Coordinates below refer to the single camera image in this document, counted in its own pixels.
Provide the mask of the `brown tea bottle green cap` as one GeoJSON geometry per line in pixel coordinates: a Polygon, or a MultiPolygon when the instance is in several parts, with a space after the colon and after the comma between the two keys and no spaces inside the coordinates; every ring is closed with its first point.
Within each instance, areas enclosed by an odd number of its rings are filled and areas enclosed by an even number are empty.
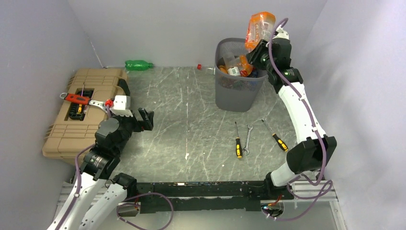
{"type": "Polygon", "coordinates": [[[239,61],[236,56],[231,53],[223,55],[224,64],[227,70],[227,73],[232,76],[241,76],[239,61]]]}

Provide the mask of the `orange bottle pack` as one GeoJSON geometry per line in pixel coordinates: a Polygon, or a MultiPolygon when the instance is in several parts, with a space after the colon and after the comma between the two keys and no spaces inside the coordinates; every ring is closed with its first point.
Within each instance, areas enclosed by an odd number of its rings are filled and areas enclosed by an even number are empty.
{"type": "Polygon", "coordinates": [[[262,11],[253,14],[249,20],[247,34],[245,38],[245,49],[251,52],[258,45],[260,40],[268,41],[273,27],[276,22],[276,17],[267,11],[262,11]]]}

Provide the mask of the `grey mesh waste bin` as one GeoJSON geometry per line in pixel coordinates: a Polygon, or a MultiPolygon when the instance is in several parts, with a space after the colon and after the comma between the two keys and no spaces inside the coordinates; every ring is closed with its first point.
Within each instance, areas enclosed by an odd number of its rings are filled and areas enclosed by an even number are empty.
{"type": "Polygon", "coordinates": [[[255,69],[256,77],[234,76],[220,70],[225,65],[224,55],[232,53],[236,58],[247,55],[245,39],[225,38],[221,40],[215,52],[215,103],[218,108],[231,112],[248,111],[267,79],[267,72],[255,69]]]}

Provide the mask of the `green plastic bottle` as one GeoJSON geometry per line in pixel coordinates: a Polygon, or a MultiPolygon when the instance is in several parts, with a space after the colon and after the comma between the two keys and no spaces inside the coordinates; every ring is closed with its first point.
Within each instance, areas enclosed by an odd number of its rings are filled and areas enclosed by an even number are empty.
{"type": "Polygon", "coordinates": [[[144,60],[126,60],[125,68],[128,71],[145,71],[148,69],[153,69],[154,64],[144,60]]]}

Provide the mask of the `large orange label bottle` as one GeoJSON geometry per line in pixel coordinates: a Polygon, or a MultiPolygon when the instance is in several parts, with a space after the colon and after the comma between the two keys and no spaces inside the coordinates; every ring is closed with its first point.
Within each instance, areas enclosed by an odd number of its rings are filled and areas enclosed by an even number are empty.
{"type": "Polygon", "coordinates": [[[253,66],[249,64],[247,57],[245,55],[240,55],[238,59],[239,59],[240,75],[242,77],[248,77],[253,71],[253,66]]]}

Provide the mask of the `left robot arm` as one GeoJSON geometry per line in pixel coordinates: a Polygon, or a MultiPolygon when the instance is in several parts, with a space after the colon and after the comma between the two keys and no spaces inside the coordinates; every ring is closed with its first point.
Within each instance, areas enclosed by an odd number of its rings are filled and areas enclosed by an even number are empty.
{"type": "Polygon", "coordinates": [[[121,201],[136,198],[136,179],[120,173],[113,178],[104,196],[95,204],[92,203],[119,164],[123,149],[132,134],[153,130],[155,113],[145,108],[139,108],[138,111],[141,121],[129,110],[128,116],[115,113],[100,123],[95,143],[75,157],[76,181],[48,229],[94,230],[121,201]]]}

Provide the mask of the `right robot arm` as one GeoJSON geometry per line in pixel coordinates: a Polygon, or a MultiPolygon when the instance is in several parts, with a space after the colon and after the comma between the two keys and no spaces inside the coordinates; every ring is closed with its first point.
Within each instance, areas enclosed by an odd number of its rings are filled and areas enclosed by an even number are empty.
{"type": "Polygon", "coordinates": [[[324,172],[337,147],[335,137],[326,134],[310,106],[302,75],[291,66],[291,49],[289,39],[274,38],[270,43],[262,39],[247,54],[249,64],[267,72],[296,133],[297,145],[287,151],[285,163],[266,176],[269,183],[264,185],[264,194],[270,199],[277,198],[282,186],[302,173],[324,172]]]}

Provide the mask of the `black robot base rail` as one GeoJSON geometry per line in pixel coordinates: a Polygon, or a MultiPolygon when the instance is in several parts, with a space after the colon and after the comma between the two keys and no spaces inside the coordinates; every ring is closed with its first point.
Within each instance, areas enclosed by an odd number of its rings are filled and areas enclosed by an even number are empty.
{"type": "Polygon", "coordinates": [[[127,201],[138,201],[142,214],[161,211],[231,210],[259,211],[261,206],[293,196],[286,186],[268,180],[229,182],[140,183],[130,188],[127,201]]]}

